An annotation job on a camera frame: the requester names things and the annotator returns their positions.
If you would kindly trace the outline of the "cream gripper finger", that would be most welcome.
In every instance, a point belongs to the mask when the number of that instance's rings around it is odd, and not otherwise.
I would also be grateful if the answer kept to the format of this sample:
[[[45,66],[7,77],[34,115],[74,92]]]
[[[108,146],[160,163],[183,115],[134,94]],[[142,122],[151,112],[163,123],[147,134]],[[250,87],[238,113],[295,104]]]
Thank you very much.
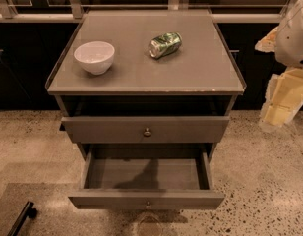
[[[272,127],[282,127],[292,121],[296,111],[280,106],[272,106],[265,104],[260,113],[260,123]]]

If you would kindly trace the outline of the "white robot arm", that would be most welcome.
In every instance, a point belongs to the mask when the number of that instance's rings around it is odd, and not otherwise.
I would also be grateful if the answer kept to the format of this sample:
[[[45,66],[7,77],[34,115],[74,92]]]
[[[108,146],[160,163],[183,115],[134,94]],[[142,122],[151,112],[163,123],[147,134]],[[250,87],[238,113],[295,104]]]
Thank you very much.
[[[260,113],[260,126],[271,130],[290,123],[303,106],[303,0],[290,8],[255,49],[273,52],[276,61],[286,67],[281,75],[271,76]]]

